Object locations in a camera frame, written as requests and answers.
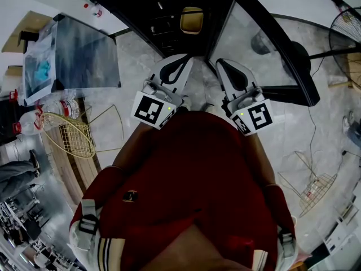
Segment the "beige wooden board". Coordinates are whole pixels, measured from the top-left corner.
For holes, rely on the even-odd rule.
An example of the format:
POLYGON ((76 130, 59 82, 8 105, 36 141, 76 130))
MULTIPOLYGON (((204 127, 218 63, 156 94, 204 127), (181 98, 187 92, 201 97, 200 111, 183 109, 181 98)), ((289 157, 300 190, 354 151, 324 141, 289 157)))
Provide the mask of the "beige wooden board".
POLYGON ((52 20, 52 17, 29 11, 16 26, 2 47, 2 53, 22 53, 28 43, 39 39, 39 32, 52 20))

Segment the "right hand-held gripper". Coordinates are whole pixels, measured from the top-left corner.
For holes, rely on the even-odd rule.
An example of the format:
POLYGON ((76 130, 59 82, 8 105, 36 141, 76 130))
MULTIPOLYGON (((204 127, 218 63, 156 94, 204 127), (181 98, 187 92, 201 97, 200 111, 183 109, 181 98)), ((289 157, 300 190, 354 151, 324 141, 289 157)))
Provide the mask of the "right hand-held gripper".
POLYGON ((216 71, 226 93, 222 108, 243 136, 251 136, 274 124, 271 102, 263 96, 260 87, 240 95, 240 91, 247 91, 249 84, 254 81, 247 67, 220 58, 216 61, 216 71))

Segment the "person in red shirt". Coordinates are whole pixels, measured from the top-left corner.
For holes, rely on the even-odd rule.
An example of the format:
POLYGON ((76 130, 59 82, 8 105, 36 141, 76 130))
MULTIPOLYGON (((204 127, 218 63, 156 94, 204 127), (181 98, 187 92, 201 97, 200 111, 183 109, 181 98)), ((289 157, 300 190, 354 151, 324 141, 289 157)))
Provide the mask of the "person in red shirt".
POLYGON ((133 172, 104 168, 69 230, 86 271, 288 271, 294 223, 282 189, 254 180, 244 137, 216 115, 183 110, 154 132, 133 172))

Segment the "clear water bottle red label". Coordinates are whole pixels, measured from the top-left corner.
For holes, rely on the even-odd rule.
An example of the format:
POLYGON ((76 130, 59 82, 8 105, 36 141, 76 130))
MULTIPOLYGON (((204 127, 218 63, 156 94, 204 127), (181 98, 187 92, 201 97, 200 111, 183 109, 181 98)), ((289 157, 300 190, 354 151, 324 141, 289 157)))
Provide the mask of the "clear water bottle red label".
POLYGON ((50 112, 77 119, 80 115, 80 107, 75 99, 58 100, 52 104, 52 110, 50 110, 50 112))

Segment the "person's right forearm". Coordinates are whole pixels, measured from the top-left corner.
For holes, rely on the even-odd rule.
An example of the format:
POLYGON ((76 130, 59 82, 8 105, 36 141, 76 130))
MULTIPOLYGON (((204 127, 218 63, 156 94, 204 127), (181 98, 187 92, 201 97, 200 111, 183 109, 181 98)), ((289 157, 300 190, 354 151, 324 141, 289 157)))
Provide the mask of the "person's right forearm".
POLYGON ((257 134, 243 138, 244 156, 254 180, 260 187, 276 184, 275 173, 257 134))

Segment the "black mesh trash bin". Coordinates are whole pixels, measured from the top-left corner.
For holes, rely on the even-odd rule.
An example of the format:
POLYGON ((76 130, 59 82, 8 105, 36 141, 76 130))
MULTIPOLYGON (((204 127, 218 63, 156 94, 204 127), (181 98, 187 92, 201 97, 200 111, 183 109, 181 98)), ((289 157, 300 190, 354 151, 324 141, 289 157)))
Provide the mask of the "black mesh trash bin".
POLYGON ((277 48, 261 29, 252 37, 250 45, 252 50, 259 55, 266 55, 277 51, 277 48))

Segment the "black case red latches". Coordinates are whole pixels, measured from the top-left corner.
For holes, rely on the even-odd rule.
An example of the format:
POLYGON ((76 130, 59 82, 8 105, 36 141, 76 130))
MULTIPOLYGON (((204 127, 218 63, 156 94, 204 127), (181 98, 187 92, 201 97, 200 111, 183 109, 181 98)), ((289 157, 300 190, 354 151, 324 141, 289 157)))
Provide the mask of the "black case red latches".
POLYGON ((0 97, 0 146, 14 141, 20 135, 13 131, 13 124, 16 124, 24 113, 36 109, 36 106, 19 105, 18 96, 18 91, 14 90, 0 97))

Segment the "turquoise crumpled cloth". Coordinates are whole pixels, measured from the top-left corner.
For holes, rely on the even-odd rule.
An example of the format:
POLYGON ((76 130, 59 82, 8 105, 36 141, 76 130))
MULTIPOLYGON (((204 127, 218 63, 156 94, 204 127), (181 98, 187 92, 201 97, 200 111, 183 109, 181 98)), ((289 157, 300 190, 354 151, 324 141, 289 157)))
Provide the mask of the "turquoise crumpled cloth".
POLYGON ((49 79, 50 63, 43 60, 39 63, 37 70, 34 72, 34 78, 38 81, 46 81, 49 79))

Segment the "wooden plank board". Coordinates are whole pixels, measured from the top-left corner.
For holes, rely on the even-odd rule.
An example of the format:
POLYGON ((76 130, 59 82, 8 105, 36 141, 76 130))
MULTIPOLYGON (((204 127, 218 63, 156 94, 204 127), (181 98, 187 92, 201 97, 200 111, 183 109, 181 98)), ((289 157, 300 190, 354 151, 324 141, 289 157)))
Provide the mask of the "wooden plank board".
POLYGON ((79 205, 87 188, 101 171, 98 157, 81 159, 63 151, 59 148, 63 141, 58 128, 42 132, 41 138, 52 172, 66 201, 74 210, 79 205))

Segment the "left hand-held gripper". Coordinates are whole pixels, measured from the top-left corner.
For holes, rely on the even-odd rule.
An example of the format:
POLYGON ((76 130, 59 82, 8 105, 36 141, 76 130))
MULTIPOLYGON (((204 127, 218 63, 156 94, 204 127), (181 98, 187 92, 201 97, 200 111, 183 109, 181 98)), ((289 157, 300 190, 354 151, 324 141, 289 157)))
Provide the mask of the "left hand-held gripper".
POLYGON ((158 62, 145 80, 143 89, 136 93, 131 117, 160 130, 182 105, 180 95, 187 84, 193 66, 188 54, 169 56, 158 62))

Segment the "yellow square container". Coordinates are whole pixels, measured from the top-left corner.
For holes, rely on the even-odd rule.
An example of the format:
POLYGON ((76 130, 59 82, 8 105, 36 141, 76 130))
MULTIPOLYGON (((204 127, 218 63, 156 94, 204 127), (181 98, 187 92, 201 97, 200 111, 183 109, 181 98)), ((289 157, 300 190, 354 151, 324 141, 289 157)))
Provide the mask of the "yellow square container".
POLYGON ((185 7, 180 18, 180 29, 185 34, 197 35, 202 30, 204 13, 198 7, 185 7))

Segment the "dark glossy table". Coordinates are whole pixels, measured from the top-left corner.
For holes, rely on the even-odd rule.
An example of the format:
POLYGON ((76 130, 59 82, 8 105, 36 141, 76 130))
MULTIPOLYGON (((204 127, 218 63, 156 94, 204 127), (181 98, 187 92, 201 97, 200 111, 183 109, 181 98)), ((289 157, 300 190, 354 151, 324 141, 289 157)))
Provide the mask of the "dark glossy table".
POLYGON ((23 56, 23 94, 20 103, 80 97, 100 88, 119 88, 117 47, 114 39, 64 15, 52 19, 23 56), (49 79, 38 81, 39 63, 50 63, 49 79))

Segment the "clear large water bottle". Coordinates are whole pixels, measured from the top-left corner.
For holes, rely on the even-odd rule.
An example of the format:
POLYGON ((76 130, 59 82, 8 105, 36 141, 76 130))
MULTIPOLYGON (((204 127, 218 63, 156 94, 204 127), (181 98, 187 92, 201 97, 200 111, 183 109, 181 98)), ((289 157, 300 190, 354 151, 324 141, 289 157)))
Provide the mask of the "clear large water bottle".
POLYGON ((13 131, 25 136, 40 134, 56 127, 50 116, 41 117, 43 113, 49 112, 47 106, 37 106, 35 110, 24 113, 16 124, 13 131))

